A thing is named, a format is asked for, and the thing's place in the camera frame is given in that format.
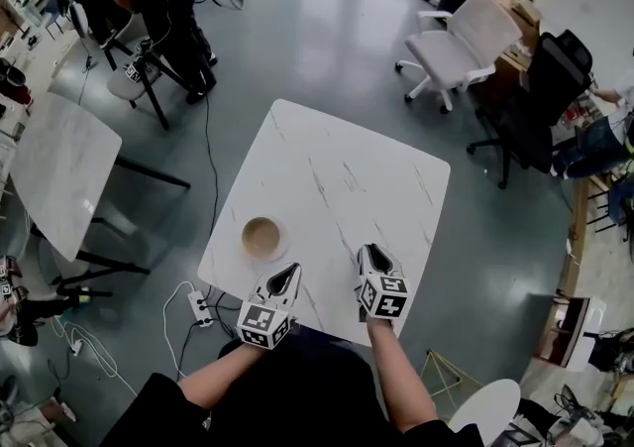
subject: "white wall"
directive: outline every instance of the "white wall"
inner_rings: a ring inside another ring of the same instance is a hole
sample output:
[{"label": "white wall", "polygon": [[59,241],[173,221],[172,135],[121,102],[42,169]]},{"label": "white wall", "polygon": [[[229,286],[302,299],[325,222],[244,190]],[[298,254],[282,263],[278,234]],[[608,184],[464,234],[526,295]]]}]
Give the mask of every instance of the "white wall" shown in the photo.
[{"label": "white wall", "polygon": [[634,0],[535,0],[544,29],[572,30],[589,48],[599,85],[610,86],[634,68]]}]

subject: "gray floor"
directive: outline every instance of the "gray floor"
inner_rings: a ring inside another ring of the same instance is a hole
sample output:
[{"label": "gray floor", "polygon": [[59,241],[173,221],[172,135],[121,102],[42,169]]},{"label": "gray floor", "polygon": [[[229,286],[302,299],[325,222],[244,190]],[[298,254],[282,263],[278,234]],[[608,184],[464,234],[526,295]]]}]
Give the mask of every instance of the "gray floor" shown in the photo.
[{"label": "gray floor", "polygon": [[[570,213],[557,185],[534,170],[512,166],[506,191],[497,188],[500,156],[493,149],[465,152],[486,137],[468,95],[456,96],[443,116],[433,95],[411,107],[403,93],[420,79],[394,72],[410,58],[404,39],[416,31],[422,0],[246,0],[242,12],[207,2],[196,7],[200,25],[220,59],[210,95],[211,153],[219,172],[222,205],[273,100],[285,98],[324,111],[447,161],[452,174],[436,239],[401,341],[421,368],[435,349],[483,382],[521,378],[557,286]],[[85,52],[75,48],[53,91],[76,100]],[[103,56],[90,73],[82,105],[123,138],[123,154],[192,182],[189,192],[115,170],[104,194],[139,230],[132,238],[95,233],[91,250],[129,255],[153,269],[148,277],[119,275],[93,286],[115,291],[69,315],[98,334],[137,390],[151,372],[175,375],[162,336],[162,305],[177,283],[192,279],[209,237],[214,180],[205,143],[205,102],[190,107],[168,79],[158,97],[172,123],[164,132],[147,99],[142,107],[106,89]],[[41,251],[43,267],[48,250]],[[192,322],[186,293],[168,311],[169,335],[178,349]],[[227,304],[237,303],[233,298]],[[227,341],[219,326],[195,331],[184,371],[213,360]],[[35,349],[1,344],[24,378],[33,401],[54,387],[47,357],[62,373],[65,345],[47,325]],[[80,422],[73,434],[95,445],[130,403],[116,379],[106,379],[84,354],[71,358],[63,393]]]}]

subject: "black shirt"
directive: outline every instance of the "black shirt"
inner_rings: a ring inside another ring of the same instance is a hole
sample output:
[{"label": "black shirt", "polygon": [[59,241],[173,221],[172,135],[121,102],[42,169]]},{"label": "black shirt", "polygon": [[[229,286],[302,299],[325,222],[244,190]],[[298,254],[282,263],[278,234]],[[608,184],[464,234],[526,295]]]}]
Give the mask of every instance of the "black shirt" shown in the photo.
[{"label": "black shirt", "polygon": [[[232,342],[221,356],[239,346]],[[376,400],[370,366],[354,352],[287,336],[230,386],[211,414],[153,374],[103,441],[120,445],[317,444],[481,447],[477,428],[452,432],[441,420],[401,434]]]}]

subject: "marble tabletop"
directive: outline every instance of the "marble tabletop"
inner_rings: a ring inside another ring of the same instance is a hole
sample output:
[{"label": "marble tabletop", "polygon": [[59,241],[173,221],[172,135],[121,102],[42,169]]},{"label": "marble tabletop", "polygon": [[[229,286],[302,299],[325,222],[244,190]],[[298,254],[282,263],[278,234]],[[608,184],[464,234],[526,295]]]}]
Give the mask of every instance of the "marble tabletop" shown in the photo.
[{"label": "marble tabletop", "polygon": [[[449,165],[341,119],[276,100],[245,159],[203,255],[198,277],[240,299],[272,267],[298,262],[292,313],[303,325],[368,345],[359,322],[356,254],[378,243],[414,291],[440,218]],[[288,246],[275,262],[248,257],[254,217],[281,223]],[[400,333],[403,318],[394,324]]]},{"label": "marble tabletop", "polygon": [[11,176],[27,212],[73,261],[121,148],[121,137],[77,104],[46,93],[32,108]]}]

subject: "power strip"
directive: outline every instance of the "power strip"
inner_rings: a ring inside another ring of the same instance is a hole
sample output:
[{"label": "power strip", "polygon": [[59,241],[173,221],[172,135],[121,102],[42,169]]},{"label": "power strip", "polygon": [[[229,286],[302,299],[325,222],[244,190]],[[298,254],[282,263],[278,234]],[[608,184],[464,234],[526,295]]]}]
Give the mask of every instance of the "power strip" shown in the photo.
[{"label": "power strip", "polygon": [[203,296],[200,290],[194,290],[190,292],[187,296],[189,298],[189,304],[191,304],[191,309],[194,312],[194,316],[196,320],[201,322],[200,327],[209,327],[214,323],[211,318],[211,312],[207,307],[207,302],[205,302],[205,297]]}]

